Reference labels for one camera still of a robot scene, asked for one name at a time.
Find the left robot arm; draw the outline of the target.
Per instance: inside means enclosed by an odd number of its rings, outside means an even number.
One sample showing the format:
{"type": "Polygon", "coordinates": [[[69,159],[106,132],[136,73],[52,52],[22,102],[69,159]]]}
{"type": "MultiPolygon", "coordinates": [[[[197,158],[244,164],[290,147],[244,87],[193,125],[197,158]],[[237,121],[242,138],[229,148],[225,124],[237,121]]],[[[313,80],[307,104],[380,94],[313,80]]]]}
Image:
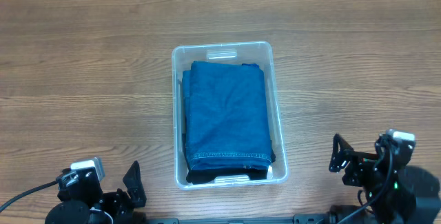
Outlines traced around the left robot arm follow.
{"type": "Polygon", "coordinates": [[[145,207],[147,197],[141,181],[139,162],[135,161],[123,177],[126,191],[105,193],[101,159],[77,161],[56,178],[61,201],[45,218],[46,224],[142,224],[147,223],[137,208],[145,207]]]}

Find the black cloth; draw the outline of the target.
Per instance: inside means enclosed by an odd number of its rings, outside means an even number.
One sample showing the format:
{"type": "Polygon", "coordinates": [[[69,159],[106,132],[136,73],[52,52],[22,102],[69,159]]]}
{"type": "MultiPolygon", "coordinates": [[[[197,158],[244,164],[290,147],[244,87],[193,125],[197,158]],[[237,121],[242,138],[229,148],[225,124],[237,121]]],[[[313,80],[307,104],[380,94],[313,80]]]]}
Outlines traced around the black cloth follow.
{"type": "Polygon", "coordinates": [[[183,145],[186,180],[194,185],[224,176],[265,180],[276,160],[268,130],[187,132],[183,145]]]}

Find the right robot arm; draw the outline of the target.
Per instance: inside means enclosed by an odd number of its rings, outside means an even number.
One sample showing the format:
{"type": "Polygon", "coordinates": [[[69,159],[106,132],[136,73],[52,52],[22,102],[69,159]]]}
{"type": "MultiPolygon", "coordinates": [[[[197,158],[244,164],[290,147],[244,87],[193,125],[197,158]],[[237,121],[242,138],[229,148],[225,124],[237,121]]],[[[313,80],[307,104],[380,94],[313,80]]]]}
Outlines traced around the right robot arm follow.
{"type": "Polygon", "coordinates": [[[440,180],[410,166],[416,138],[389,129],[374,143],[375,153],[355,151],[335,134],[329,171],[343,170],[344,185],[358,187],[358,205],[334,205],[325,223],[432,223],[440,211],[440,180]]]}

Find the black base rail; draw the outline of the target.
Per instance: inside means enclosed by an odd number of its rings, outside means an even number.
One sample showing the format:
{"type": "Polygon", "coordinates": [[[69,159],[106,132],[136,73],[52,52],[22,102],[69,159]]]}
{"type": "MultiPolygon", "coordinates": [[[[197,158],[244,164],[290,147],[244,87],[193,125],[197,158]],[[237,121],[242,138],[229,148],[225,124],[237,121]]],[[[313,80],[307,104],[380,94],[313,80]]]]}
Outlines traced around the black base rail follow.
{"type": "Polygon", "coordinates": [[[335,223],[328,214],[295,214],[293,217],[260,218],[204,218],[182,220],[177,218],[147,218],[147,224],[326,224],[335,223]]]}

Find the blue denim cloth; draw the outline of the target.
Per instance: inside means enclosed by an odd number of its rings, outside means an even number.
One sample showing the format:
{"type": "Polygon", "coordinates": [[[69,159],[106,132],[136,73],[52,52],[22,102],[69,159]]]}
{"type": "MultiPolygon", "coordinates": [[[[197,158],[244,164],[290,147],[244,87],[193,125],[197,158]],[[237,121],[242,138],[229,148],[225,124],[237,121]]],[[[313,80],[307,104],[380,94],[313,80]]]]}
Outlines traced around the blue denim cloth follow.
{"type": "Polygon", "coordinates": [[[268,130],[264,72],[256,64],[195,61],[183,73],[186,133],[268,130]]]}

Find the clear plastic storage container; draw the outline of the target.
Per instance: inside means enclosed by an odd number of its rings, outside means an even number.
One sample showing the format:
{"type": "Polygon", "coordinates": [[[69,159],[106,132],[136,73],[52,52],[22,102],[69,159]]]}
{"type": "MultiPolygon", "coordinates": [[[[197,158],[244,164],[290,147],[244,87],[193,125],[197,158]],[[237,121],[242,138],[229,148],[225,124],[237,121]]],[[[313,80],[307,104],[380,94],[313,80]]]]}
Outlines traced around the clear plastic storage container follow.
{"type": "Polygon", "coordinates": [[[271,45],[182,45],[172,52],[174,177],[182,190],[287,180],[271,45]]]}

